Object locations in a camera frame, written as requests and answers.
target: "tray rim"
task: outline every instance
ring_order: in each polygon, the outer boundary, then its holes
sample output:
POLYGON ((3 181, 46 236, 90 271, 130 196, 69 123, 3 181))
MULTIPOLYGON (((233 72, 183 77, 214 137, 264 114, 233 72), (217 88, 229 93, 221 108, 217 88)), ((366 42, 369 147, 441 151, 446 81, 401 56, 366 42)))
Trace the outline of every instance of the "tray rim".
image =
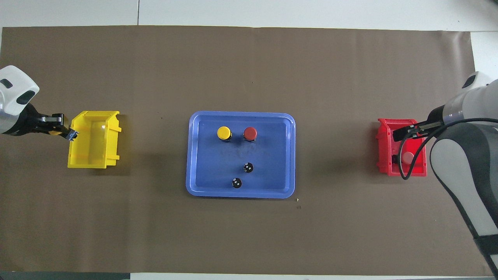
POLYGON ((284 199, 290 197, 295 190, 295 161, 296 161, 296 121, 287 113, 270 113, 270 112, 235 112, 235 111, 197 111, 190 117, 189 133, 188 133, 188 151, 187 151, 187 171, 185 186, 187 191, 194 196, 203 197, 233 197, 233 198, 277 198, 284 199), (290 174, 289 174, 289 189, 285 192, 275 192, 265 194, 257 194, 247 196, 244 193, 229 193, 227 195, 213 195, 212 192, 199 192, 192 189, 191 173, 192 173, 192 156, 193 156, 193 129, 196 118, 199 116, 227 116, 227 117, 270 117, 270 118, 286 118, 290 121, 291 137, 290 137, 290 174))

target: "yellow cap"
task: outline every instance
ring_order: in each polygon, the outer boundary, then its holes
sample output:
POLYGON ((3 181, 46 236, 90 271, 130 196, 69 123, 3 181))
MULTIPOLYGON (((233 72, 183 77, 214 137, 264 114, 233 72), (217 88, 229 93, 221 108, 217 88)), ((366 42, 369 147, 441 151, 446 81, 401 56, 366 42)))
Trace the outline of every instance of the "yellow cap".
POLYGON ((232 132, 227 127, 220 127, 218 129, 218 138, 221 140, 228 140, 232 137, 232 132))

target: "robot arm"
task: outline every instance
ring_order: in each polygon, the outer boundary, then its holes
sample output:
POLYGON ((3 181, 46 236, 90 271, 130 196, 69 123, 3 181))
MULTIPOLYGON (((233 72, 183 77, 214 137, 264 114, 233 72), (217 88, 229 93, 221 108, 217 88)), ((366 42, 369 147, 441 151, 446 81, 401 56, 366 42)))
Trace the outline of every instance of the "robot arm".
POLYGON ((9 65, 0 69, 0 133, 45 133, 72 141, 78 133, 65 125, 68 121, 64 114, 43 115, 29 103, 39 90, 19 68, 9 65))
POLYGON ((498 277, 498 130, 456 124, 438 137, 430 162, 498 277))
POLYGON ((394 131, 393 137, 437 138, 430 154, 432 170, 498 279, 498 80, 489 82, 482 73, 473 73, 456 97, 426 121, 394 131), (464 123, 482 118, 487 121, 464 123))

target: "white floor tile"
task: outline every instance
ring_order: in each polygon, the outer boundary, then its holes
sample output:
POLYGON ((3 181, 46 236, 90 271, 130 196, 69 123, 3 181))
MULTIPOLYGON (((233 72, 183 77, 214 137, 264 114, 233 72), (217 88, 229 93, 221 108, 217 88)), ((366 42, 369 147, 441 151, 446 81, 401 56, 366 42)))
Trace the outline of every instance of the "white floor tile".
POLYGON ((498 79, 498 32, 472 32, 471 39, 476 71, 498 79))
POLYGON ((491 0, 140 0, 139 24, 498 31, 491 0))
POLYGON ((136 25, 138 0, 0 0, 0 26, 136 25))

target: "yellow bin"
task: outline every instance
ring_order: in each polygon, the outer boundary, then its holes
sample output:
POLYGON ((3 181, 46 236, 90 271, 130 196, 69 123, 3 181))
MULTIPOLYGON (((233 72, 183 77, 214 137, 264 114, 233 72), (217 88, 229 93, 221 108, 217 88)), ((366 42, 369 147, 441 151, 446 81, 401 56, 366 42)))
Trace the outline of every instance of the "yellow bin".
POLYGON ((107 168, 116 165, 119 111, 83 111, 71 122, 71 128, 78 132, 69 142, 68 168, 107 168))

